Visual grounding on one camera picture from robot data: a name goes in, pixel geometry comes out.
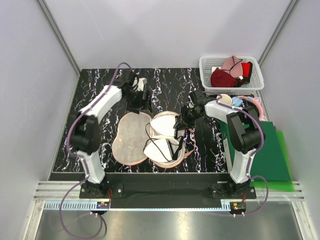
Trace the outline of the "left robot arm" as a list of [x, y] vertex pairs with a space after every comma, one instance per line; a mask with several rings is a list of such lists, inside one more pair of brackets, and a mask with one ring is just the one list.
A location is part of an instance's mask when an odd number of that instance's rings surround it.
[[97, 198], [108, 193], [104, 183], [105, 171], [101, 166], [99, 148], [101, 145], [100, 123], [108, 111], [118, 102], [126, 101], [129, 116], [134, 119], [150, 120], [142, 112], [152, 110], [151, 92], [146, 90], [147, 79], [133, 71], [124, 72], [118, 79], [112, 77], [110, 83], [75, 116], [67, 136], [67, 146], [72, 147], [80, 157], [85, 171], [85, 179], [92, 184], [90, 192]]

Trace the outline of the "pink floral mesh laundry bag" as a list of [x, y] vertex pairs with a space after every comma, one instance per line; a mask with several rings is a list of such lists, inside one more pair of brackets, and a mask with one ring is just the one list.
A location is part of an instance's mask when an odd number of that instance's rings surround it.
[[[153, 131], [150, 126], [146, 125], [153, 119], [166, 115], [178, 116], [179, 114], [173, 111], [163, 111], [156, 114], [154, 117], [143, 112], [139, 114], [129, 112], [124, 115], [119, 121], [117, 134], [112, 143], [112, 154], [115, 160], [120, 164], [133, 166], [149, 159], [144, 154], [144, 147], [148, 140], [147, 133], [152, 134]], [[193, 144], [192, 150], [186, 150], [186, 131], [179, 130], [179, 132], [184, 133], [184, 154], [182, 158], [170, 165], [161, 165], [151, 160], [156, 166], [164, 169], [174, 168], [195, 151], [195, 144]]]

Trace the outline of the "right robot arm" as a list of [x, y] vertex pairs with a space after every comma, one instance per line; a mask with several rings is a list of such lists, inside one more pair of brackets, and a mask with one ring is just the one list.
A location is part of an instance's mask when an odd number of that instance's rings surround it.
[[185, 104], [173, 126], [177, 131], [190, 129], [195, 121], [207, 116], [227, 124], [229, 139], [235, 150], [232, 169], [229, 172], [233, 182], [227, 185], [228, 195], [239, 198], [245, 192], [244, 183], [250, 182], [253, 159], [265, 141], [265, 134], [259, 117], [252, 107], [239, 108], [216, 99], [209, 98], [202, 90], [189, 93], [188, 103]]

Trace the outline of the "white bra with black straps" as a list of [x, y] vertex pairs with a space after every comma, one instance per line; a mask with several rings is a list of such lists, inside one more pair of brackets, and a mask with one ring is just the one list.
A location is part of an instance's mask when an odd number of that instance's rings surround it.
[[154, 118], [146, 126], [153, 133], [147, 133], [143, 153], [157, 164], [168, 166], [182, 158], [184, 154], [184, 133], [175, 128], [176, 117], [163, 115]]

